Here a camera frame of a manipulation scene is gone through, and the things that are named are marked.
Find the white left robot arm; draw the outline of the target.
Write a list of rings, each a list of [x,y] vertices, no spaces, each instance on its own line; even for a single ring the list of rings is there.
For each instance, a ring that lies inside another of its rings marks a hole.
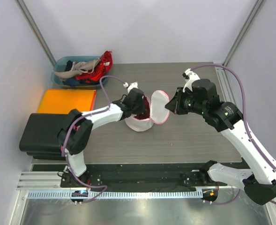
[[[87,146],[91,132],[108,123],[145,112],[144,99],[144,92],[133,88],[121,99],[113,101],[106,107],[89,112],[74,109],[67,114],[57,138],[62,156],[66,158],[68,167],[73,173],[71,181],[77,187],[83,187],[88,180],[83,150]]]

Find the white mesh laundry bag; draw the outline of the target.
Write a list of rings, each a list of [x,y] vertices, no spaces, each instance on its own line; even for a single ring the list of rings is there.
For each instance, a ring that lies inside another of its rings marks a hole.
[[[169,96],[162,90],[156,90],[149,98],[150,117],[145,120],[137,120],[135,115],[125,119],[126,125],[136,132],[144,132],[152,128],[154,124],[163,124],[169,117],[170,112],[165,105],[170,101]]]

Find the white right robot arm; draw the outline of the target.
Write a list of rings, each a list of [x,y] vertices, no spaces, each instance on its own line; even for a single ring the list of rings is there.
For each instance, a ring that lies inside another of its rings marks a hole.
[[[209,79],[199,79],[178,87],[165,108],[177,115],[195,113],[221,133],[237,149],[249,169],[235,169],[210,160],[200,168],[199,178],[204,185],[221,182],[244,190],[256,204],[265,205],[276,198],[276,166],[256,149],[260,143],[248,137],[242,112],[231,102],[220,100],[216,86]]]

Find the dark red garment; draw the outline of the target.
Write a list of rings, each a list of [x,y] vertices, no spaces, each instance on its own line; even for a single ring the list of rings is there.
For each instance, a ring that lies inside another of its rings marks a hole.
[[[144,109],[145,111],[141,114],[135,115],[134,118],[136,118],[137,120],[145,120],[148,119],[150,117],[150,103],[149,103],[149,99],[148,97],[144,97]]]

